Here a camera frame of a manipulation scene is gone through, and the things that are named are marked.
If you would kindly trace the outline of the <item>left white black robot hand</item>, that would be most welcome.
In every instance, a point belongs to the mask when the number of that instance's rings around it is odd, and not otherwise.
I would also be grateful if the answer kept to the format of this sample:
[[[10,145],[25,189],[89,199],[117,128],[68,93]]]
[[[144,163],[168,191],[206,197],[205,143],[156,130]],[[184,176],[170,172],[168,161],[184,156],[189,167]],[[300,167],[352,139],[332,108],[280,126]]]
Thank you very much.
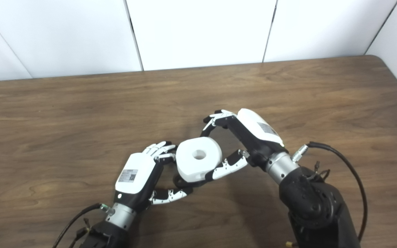
[[[162,141],[131,154],[115,183],[113,202],[140,213],[151,205],[168,204],[192,194],[191,187],[156,187],[164,166],[176,162],[176,149],[170,141]]]

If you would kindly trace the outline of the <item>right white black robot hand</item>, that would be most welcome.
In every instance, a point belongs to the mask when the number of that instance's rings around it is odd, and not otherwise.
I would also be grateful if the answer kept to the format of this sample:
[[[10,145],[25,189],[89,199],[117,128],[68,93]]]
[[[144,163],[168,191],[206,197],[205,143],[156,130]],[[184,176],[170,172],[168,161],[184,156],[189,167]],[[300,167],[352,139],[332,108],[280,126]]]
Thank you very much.
[[[207,172],[205,182],[212,182],[251,165],[260,167],[280,183],[296,168],[281,137],[254,111],[243,108],[235,114],[227,110],[216,110],[214,114],[205,117],[203,122],[205,127],[201,137],[209,137],[220,126],[229,129],[244,146],[243,150],[236,150]]]

